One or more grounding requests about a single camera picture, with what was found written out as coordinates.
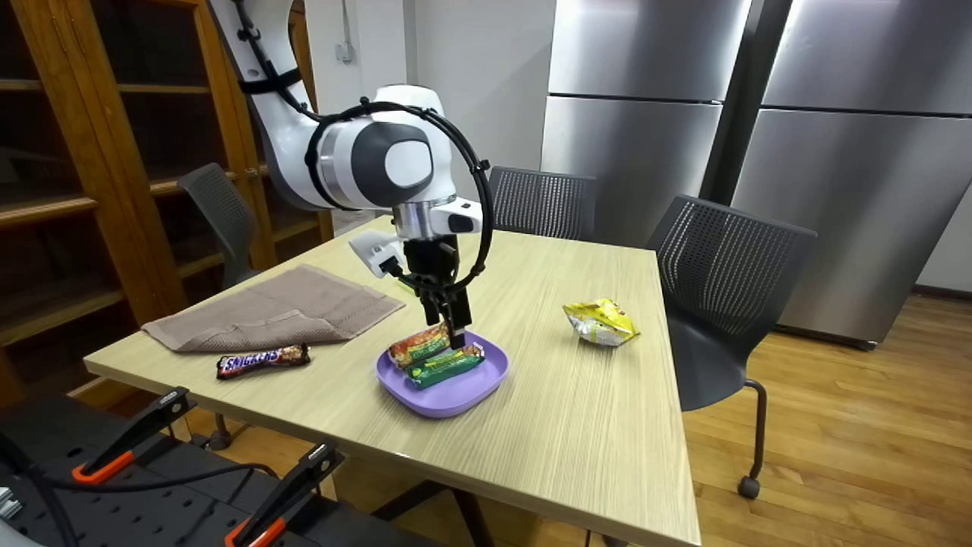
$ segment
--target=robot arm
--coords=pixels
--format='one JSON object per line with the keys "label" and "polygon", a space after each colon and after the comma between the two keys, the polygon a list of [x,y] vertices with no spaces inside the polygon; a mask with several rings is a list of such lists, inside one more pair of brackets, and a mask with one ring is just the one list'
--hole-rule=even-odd
{"label": "robot arm", "polygon": [[[391,86],[336,116],[310,108],[292,45],[292,0],[208,0],[239,86],[258,116],[274,185],[303,210],[391,210],[396,236],[362,236],[354,253],[375,272],[396,272],[419,294],[426,323],[444,319],[451,347],[470,323],[466,284],[487,266],[493,202],[487,160],[440,118],[428,89]],[[451,146],[470,166],[480,201],[457,196]],[[480,253],[458,276],[457,235],[484,231]]]}

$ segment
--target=snack package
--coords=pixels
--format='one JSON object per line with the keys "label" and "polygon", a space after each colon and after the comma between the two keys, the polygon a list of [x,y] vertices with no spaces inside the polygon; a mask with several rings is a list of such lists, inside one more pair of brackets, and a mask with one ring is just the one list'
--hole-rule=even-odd
{"label": "snack package", "polygon": [[473,370],[487,359],[484,347],[458,347],[458,349],[444,349],[423,365],[407,370],[407,384],[417,389],[428,389],[440,380],[458,377],[466,370]]}
{"label": "snack package", "polygon": [[280,347],[267,351],[222,354],[216,362],[216,380],[234,380],[262,367],[303,367],[307,362],[310,362],[307,347]]}
{"label": "snack package", "polygon": [[411,370],[444,349],[448,349],[447,326],[432,326],[388,347],[388,359],[396,367]]}
{"label": "snack package", "polygon": [[637,337],[636,323],[607,298],[564,303],[578,337],[596,347],[623,347]]}

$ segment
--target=refrigerator door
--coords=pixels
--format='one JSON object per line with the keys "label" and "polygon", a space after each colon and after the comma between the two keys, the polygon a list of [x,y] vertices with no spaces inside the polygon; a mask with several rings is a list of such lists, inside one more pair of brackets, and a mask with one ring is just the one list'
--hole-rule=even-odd
{"label": "refrigerator door", "polygon": [[674,193],[700,193],[719,107],[550,98],[545,171],[601,181],[596,241],[645,245]]}
{"label": "refrigerator door", "polygon": [[765,107],[972,112],[968,0],[794,0]]}
{"label": "refrigerator door", "polygon": [[731,205],[819,231],[785,326],[884,339],[972,177],[972,122],[761,108]]}
{"label": "refrigerator door", "polygon": [[972,192],[950,214],[932,257],[924,265],[918,284],[972,294]]}
{"label": "refrigerator door", "polygon": [[746,0],[560,0],[550,95],[724,99]]}

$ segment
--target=gray chair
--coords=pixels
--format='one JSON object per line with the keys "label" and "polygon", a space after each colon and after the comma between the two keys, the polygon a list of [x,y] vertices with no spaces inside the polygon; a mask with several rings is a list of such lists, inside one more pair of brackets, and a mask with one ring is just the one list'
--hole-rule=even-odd
{"label": "gray chair", "polygon": [[757,391],[757,441],[739,495],[760,495],[765,389],[746,377],[752,347],[779,326],[818,235],[674,196],[651,236],[656,249],[674,377],[682,410]]}
{"label": "gray chair", "polygon": [[[252,214],[247,201],[225,177],[218,164],[202,164],[177,179],[177,185],[192,196],[192,202],[202,212],[205,226],[212,228],[222,245],[222,287],[236,284],[239,278],[252,276],[256,266],[248,262],[252,245]],[[230,431],[225,417],[216,414],[216,431],[202,441],[212,449],[230,445]]]}
{"label": "gray chair", "polygon": [[599,181],[562,172],[490,171],[495,228],[596,241]]}

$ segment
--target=towel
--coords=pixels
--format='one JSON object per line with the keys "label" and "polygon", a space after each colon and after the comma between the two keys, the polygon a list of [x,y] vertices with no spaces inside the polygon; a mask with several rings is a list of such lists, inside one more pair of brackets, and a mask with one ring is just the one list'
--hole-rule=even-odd
{"label": "towel", "polygon": [[248,351],[289,342],[343,342],[405,303],[326,271],[295,266],[142,331],[174,351]]}

